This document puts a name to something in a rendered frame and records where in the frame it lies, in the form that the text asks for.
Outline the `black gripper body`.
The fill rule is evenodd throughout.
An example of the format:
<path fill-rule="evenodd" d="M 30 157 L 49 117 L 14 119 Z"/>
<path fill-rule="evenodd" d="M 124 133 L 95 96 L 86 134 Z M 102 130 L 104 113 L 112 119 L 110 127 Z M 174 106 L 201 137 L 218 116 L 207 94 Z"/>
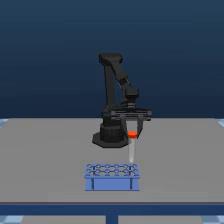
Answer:
<path fill-rule="evenodd" d="M 152 117 L 152 112 L 149 109 L 142 108 L 119 108 L 114 111 L 114 119 L 120 120 L 121 118 L 127 121 L 136 121 L 142 118 L 144 121 L 149 121 Z"/>

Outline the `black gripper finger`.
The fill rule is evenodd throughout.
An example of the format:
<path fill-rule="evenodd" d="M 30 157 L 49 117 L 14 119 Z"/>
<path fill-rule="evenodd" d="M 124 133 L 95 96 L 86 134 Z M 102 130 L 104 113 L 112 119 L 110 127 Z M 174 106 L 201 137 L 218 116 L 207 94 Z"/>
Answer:
<path fill-rule="evenodd" d="M 142 117 L 137 118 L 137 138 L 139 138 L 143 130 L 143 122 L 144 122 L 144 119 Z"/>
<path fill-rule="evenodd" d="M 121 125 L 122 125 L 125 136 L 128 138 L 127 122 L 125 118 L 121 118 Z"/>

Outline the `clear tube with orange cap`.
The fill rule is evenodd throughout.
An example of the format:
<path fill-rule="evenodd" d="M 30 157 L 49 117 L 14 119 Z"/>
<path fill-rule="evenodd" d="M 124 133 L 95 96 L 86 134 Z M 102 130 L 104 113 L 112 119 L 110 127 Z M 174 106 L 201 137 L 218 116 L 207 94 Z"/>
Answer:
<path fill-rule="evenodd" d="M 129 162 L 133 163 L 135 159 L 135 152 L 136 152 L 137 132 L 129 131 L 128 140 L 129 140 Z"/>

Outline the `blue tube rack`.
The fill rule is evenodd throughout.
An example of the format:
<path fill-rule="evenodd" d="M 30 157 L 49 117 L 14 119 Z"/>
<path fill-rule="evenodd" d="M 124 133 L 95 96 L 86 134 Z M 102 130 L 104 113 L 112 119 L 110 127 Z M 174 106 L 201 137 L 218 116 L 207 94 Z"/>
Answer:
<path fill-rule="evenodd" d="M 137 164 L 87 164 L 86 191 L 138 191 L 140 173 Z"/>

